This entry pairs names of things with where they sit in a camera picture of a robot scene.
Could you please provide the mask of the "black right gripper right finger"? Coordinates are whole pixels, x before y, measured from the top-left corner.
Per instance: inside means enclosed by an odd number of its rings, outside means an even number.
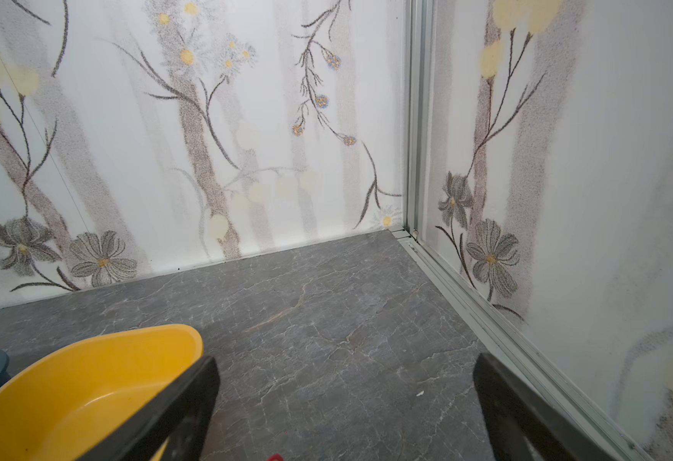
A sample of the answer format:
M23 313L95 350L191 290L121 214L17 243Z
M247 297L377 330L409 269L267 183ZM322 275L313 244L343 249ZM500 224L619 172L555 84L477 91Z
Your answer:
M473 380L495 459L612 458L491 353L478 356Z

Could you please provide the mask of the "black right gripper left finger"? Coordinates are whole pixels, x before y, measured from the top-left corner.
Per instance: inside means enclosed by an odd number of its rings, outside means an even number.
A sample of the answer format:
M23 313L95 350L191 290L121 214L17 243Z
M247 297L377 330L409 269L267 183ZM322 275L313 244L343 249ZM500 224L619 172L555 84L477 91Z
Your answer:
M204 355L82 460L197 460L220 387L215 358Z

